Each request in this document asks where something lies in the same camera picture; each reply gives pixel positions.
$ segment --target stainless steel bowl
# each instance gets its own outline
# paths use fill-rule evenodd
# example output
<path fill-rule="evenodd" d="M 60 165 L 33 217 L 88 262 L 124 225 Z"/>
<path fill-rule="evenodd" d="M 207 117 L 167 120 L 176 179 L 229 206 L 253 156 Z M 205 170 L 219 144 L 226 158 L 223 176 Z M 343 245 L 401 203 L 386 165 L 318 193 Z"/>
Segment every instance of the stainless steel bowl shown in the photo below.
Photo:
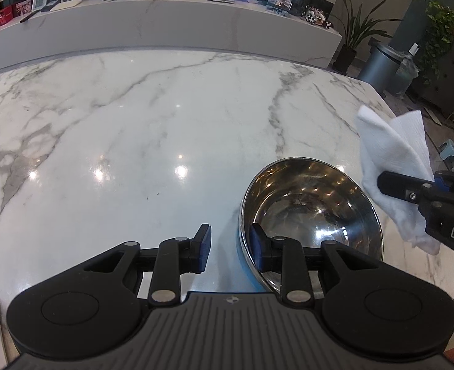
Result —
<path fill-rule="evenodd" d="M 258 273 L 252 260 L 247 236 L 254 222 L 269 237 L 288 236 L 314 248 L 334 239 L 383 259 L 383 234 L 371 202 L 354 181 L 322 161 L 276 161 L 256 175 L 242 200 L 239 237 L 244 257 L 258 281 L 279 292 L 280 275 Z"/>

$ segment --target light blue stool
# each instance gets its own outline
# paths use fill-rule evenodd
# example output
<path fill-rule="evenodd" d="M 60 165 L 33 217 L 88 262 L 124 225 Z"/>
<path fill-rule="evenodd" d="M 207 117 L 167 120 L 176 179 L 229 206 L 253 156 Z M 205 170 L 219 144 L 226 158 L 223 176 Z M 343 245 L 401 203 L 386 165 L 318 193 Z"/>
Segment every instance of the light blue stool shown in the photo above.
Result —
<path fill-rule="evenodd" d="M 439 151 L 442 161 L 445 161 L 449 157 L 454 158 L 454 142 L 451 139 L 448 139 L 440 146 Z"/>

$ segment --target reception desk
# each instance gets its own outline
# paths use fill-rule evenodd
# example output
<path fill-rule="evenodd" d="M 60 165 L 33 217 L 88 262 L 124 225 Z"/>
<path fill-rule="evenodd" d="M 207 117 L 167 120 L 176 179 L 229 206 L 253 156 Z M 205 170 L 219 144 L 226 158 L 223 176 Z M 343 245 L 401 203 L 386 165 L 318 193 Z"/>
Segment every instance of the reception desk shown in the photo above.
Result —
<path fill-rule="evenodd" d="M 207 0 L 83 0 L 0 27 L 0 70 L 79 51 L 188 48 L 233 51 L 326 68 L 341 35 L 265 7 Z"/>

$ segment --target marble surface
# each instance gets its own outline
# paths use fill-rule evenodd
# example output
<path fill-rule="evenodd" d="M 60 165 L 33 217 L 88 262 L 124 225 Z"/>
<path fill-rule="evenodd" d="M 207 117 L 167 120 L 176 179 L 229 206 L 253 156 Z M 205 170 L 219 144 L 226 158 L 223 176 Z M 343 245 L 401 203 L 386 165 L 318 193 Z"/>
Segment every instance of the marble surface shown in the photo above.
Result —
<path fill-rule="evenodd" d="M 112 51 L 0 74 L 0 305 L 123 241 L 213 228 L 182 288 L 255 291 L 236 249 L 240 201 L 265 165 L 308 156 L 360 183 L 354 116 L 391 110 L 321 69 L 205 51 Z M 412 249 L 377 208 L 384 260 L 454 296 L 454 252 Z M 145 296 L 149 274 L 140 296 Z"/>
<path fill-rule="evenodd" d="M 60 54 L 140 47 L 230 51 L 326 68 L 342 39 L 333 29 L 243 2 L 83 0 L 21 19 L 0 27 L 0 69 Z"/>

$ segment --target white towel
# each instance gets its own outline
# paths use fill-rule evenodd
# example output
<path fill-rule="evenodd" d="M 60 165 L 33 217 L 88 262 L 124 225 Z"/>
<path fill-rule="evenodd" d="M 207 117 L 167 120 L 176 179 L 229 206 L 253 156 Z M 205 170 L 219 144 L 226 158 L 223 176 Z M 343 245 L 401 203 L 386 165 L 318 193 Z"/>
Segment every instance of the white towel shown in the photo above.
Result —
<path fill-rule="evenodd" d="M 383 195 L 377 186 L 383 171 L 434 181 L 421 112 L 411 111 L 386 123 L 370 108 L 362 106 L 356 126 L 361 136 L 364 190 L 395 222 L 404 241 L 429 254 L 438 254 L 441 244 L 426 234 L 426 220 L 418 206 Z"/>

